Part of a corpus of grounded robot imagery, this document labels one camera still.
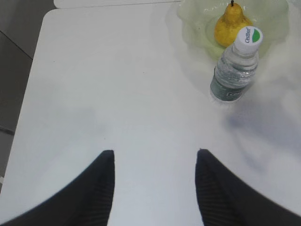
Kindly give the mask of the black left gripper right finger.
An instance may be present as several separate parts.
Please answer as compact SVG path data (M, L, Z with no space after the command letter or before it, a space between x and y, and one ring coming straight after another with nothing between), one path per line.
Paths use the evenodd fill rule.
M196 196L205 226L299 226L300 216L255 191L211 152L200 149Z

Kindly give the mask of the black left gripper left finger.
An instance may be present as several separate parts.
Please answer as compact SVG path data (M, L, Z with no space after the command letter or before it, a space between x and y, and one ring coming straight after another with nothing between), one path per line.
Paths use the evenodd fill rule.
M106 226L115 188L115 157L101 152L74 180L5 226Z

